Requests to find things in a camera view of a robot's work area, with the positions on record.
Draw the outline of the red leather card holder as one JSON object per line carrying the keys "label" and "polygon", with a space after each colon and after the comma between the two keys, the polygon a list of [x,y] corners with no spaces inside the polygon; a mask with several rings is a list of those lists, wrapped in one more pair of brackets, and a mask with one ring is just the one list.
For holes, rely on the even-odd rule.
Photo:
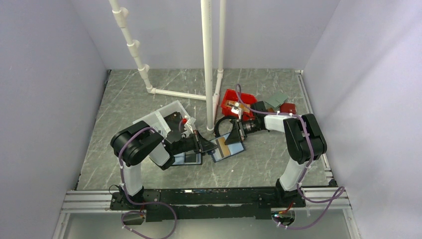
{"label": "red leather card holder", "polygon": [[280,112],[296,114],[297,113],[296,105],[293,103],[283,103],[282,105],[280,105]]}

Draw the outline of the black wallet in bin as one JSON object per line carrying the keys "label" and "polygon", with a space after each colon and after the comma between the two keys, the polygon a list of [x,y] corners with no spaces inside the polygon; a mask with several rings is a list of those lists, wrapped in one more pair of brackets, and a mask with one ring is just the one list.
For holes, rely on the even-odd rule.
{"label": "black wallet in bin", "polygon": [[183,120],[180,112],[170,113],[168,116],[164,117],[165,122],[167,123],[170,131],[178,131],[182,133],[183,129]]}

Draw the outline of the grey-green card holder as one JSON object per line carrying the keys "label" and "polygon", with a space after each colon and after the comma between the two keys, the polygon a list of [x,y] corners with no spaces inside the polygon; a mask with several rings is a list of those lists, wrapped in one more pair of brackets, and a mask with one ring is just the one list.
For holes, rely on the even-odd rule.
{"label": "grey-green card holder", "polygon": [[288,99],[288,96],[282,92],[277,92],[265,99],[264,102],[275,111],[279,110],[280,106]]}

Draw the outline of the clear plastic two-compartment bin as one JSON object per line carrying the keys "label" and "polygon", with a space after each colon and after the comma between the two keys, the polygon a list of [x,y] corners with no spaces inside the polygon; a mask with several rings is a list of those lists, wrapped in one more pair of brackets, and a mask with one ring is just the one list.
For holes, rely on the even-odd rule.
{"label": "clear plastic two-compartment bin", "polygon": [[136,124],[140,121],[144,121],[151,127],[153,127],[155,130],[157,130],[161,135],[164,137],[167,137],[167,134],[170,132],[170,129],[167,125],[167,123],[164,120],[164,117],[168,116],[170,113],[173,112],[180,112],[182,117],[189,116],[188,112],[185,110],[185,108],[182,106],[179,100],[176,100],[170,104],[167,104],[148,115],[141,117],[135,121],[132,122],[132,124]]}

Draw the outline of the gold striped credit card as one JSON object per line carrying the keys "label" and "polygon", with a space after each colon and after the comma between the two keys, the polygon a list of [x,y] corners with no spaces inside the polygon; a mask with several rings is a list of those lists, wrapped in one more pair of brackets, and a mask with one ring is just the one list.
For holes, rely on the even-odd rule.
{"label": "gold striped credit card", "polygon": [[226,139],[224,136],[216,138],[215,141],[221,158],[226,158],[231,155],[228,145],[225,144]]}

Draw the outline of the white PVC pipe frame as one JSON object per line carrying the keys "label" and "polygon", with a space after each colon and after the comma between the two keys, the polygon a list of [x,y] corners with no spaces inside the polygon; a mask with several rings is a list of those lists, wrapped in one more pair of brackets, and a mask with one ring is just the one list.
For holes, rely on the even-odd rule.
{"label": "white PVC pipe frame", "polygon": [[149,81],[148,71],[149,66],[142,63],[141,56],[139,55],[140,42],[133,39],[131,33],[127,27],[128,10],[121,7],[117,0],[110,0],[111,11],[114,19],[120,28],[122,35],[126,41],[128,51],[133,58],[139,75],[144,81],[145,88],[148,93],[153,95],[165,95],[174,96],[193,100],[202,100],[206,102],[207,110],[207,124],[206,129],[209,134],[214,130],[214,121],[216,115],[216,109],[219,101],[219,89],[224,74],[223,54],[224,48],[220,48],[218,60],[219,67],[217,70],[216,84],[213,84],[213,71],[212,71],[212,14],[211,14],[211,0],[202,0],[201,4],[201,24],[202,24],[202,40],[203,40],[203,57],[204,57],[204,78],[205,78],[205,95],[196,95],[190,93],[162,90],[153,87]]}

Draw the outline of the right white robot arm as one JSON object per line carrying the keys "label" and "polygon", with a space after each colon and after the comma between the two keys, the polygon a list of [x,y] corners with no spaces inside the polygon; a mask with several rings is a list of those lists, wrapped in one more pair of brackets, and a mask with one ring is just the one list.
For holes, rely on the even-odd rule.
{"label": "right white robot arm", "polygon": [[290,156],[288,165],[277,183],[280,190],[274,193],[277,205],[285,207],[293,201],[294,190],[299,190],[307,170],[313,162],[327,151],[326,140],[313,114],[295,115],[281,112],[264,112],[249,108],[255,113],[250,120],[242,120],[242,102],[231,105],[231,110],[238,117],[233,121],[233,128],[225,144],[244,141],[251,133],[261,130],[278,131],[285,134],[287,150]]}

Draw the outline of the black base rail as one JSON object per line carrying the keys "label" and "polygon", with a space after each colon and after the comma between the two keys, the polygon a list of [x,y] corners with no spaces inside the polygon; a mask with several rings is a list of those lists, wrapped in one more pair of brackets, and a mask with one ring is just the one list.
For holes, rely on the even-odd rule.
{"label": "black base rail", "polygon": [[304,208],[297,193],[277,187],[145,189],[139,202],[130,203],[122,191],[112,194],[112,211],[137,211],[147,222],[187,219],[255,218],[268,220],[277,210]]}

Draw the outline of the blue card holder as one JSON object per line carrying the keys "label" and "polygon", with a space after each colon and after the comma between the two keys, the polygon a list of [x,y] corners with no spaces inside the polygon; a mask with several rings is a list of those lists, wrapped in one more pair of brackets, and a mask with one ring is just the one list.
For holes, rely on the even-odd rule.
{"label": "blue card holder", "polygon": [[[223,136],[224,136],[225,138],[227,138],[227,137],[228,137],[228,135],[229,135],[229,133],[226,133],[226,134],[224,134]],[[217,145],[217,143],[216,143],[215,139],[211,140],[211,142]],[[244,151],[245,151],[245,147],[244,147],[244,144],[243,144],[242,142],[239,142],[239,143],[234,143],[234,144],[230,144],[230,145],[228,145],[228,147],[229,147],[229,149],[230,149],[230,153],[231,153],[231,155],[230,155],[230,156],[228,156],[228,157],[226,157],[226,158],[221,158],[221,157],[220,157],[220,154],[219,154],[219,151],[218,151],[218,147],[217,147],[217,149],[215,149],[215,150],[213,150],[213,151],[210,151],[210,152],[208,152],[207,154],[211,156],[211,158],[212,158],[212,160],[213,160],[213,162],[214,162],[214,163],[217,163],[217,162],[220,162],[220,161],[222,161],[222,160],[225,160],[225,159],[227,159],[227,158],[229,158],[229,157],[232,157],[232,156],[234,156],[234,155],[237,155],[237,154],[239,154],[239,153],[241,153],[241,152],[244,152]]]}

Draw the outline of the red plastic bin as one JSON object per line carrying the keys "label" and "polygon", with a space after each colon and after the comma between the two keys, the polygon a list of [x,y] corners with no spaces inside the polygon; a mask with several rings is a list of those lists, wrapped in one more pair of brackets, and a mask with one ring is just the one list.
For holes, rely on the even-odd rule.
{"label": "red plastic bin", "polygon": [[[251,104],[257,102],[257,99],[251,94],[241,93],[240,96],[241,96],[242,101],[248,107],[250,107]],[[232,106],[234,106],[236,102],[239,102],[239,100],[235,93],[235,90],[227,89],[222,99],[222,103],[220,104],[221,113],[224,116],[237,116],[237,114],[231,111]],[[243,111],[243,115],[242,115],[243,120],[250,120],[254,118],[253,113],[250,110],[245,108],[243,105],[240,105],[240,107]]]}

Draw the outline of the open black card holder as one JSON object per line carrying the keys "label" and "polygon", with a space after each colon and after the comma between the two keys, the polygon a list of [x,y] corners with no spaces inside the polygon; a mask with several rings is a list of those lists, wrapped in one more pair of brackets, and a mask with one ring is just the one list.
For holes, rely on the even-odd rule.
{"label": "open black card holder", "polygon": [[184,152],[174,156],[175,162],[172,166],[189,166],[189,165],[202,165],[203,157],[201,154],[192,152]]}

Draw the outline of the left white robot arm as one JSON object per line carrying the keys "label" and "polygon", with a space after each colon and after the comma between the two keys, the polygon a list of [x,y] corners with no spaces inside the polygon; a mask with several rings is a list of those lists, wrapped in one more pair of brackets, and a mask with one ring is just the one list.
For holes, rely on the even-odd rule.
{"label": "left white robot arm", "polygon": [[179,154],[204,155],[217,148],[196,129],[186,132],[182,121],[179,125],[179,129],[164,136],[145,121],[139,121],[111,138],[110,145],[118,157],[121,172],[119,190],[130,209],[139,208],[143,202],[140,173],[144,159],[150,158],[160,169],[166,170],[176,162]]}

